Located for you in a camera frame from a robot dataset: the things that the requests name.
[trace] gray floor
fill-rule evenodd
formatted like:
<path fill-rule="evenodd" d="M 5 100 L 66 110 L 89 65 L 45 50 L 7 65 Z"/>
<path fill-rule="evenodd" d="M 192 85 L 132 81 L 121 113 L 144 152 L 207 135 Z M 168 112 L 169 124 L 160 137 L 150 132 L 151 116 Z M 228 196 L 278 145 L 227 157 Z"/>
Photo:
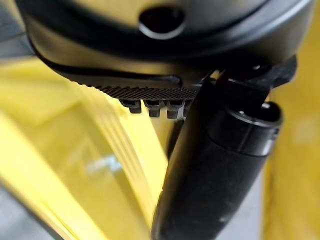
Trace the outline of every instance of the gray floor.
<path fill-rule="evenodd" d="M 0 63 L 17 57 L 33 56 L 24 30 L 0 0 Z"/>
<path fill-rule="evenodd" d="M 54 240 L 54 238 L 0 186 L 0 240 Z"/>

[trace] black plastic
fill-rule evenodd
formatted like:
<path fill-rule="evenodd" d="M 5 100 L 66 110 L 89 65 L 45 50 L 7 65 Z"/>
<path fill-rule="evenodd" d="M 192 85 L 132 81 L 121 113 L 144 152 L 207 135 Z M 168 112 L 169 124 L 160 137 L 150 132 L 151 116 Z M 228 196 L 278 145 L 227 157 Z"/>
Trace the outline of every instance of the black plastic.
<path fill-rule="evenodd" d="M 275 64 L 294 55 L 308 29 L 313 0 L 269 0 L 245 19 L 220 31 L 169 40 L 155 40 L 118 24 L 103 24 L 81 15 L 63 1 L 16 0 L 26 28 L 33 19 L 89 48 L 153 61 L 186 61 L 230 54 L 237 61 L 257 57 Z"/>
<path fill-rule="evenodd" d="M 237 211 L 278 135 L 283 119 L 275 103 L 265 103 L 261 111 L 266 112 L 257 117 L 247 116 L 224 105 L 216 88 L 206 82 L 191 105 L 167 168 L 153 240 L 214 239 Z"/>

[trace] round hole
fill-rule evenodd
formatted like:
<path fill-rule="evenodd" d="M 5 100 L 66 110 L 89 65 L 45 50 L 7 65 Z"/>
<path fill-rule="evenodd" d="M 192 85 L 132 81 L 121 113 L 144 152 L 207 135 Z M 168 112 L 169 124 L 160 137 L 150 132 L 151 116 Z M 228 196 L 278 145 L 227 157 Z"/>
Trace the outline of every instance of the round hole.
<path fill-rule="evenodd" d="M 167 40 L 182 32 L 184 19 L 184 13 L 177 7 L 153 7 L 140 14 L 139 29 L 152 39 Z"/>

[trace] yellow wall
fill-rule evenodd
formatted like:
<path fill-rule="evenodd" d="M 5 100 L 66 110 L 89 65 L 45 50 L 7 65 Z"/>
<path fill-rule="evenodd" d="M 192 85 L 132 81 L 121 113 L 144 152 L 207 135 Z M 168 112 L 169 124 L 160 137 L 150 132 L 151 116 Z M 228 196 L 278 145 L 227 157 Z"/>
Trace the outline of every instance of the yellow wall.
<path fill-rule="evenodd" d="M 266 173 L 265 240 L 320 239 L 320 6 L 298 54 L 295 82 L 271 99 L 285 124 Z"/>

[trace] yellow panel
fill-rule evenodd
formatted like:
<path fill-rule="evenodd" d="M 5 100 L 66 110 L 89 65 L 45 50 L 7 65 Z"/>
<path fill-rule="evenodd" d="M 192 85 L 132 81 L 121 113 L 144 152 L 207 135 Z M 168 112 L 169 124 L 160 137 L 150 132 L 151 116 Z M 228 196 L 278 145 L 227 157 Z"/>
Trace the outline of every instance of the yellow panel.
<path fill-rule="evenodd" d="M 16 128 L 1 131 L 0 143 L 11 151 L 0 152 L 0 163 L 24 161 L 21 174 L 12 174 L 17 166 L 10 164 L 11 174 L 0 170 L 0 177 L 32 210 L 74 239 L 149 239 L 167 159 L 145 109 L 132 115 L 117 99 L 69 82 L 37 59 L 1 68 L 0 107 L 8 119 L 3 128 Z M 10 138 L 20 140 L 13 145 Z M 26 175 L 32 168 L 34 175 Z M 83 216 L 72 217 L 79 214 L 69 207 Z M 92 227 L 83 232 L 87 222 Z"/>
<path fill-rule="evenodd" d="M 271 100 L 285 124 L 266 171 L 264 239 L 320 239 L 320 6 L 299 52 L 295 82 Z"/>

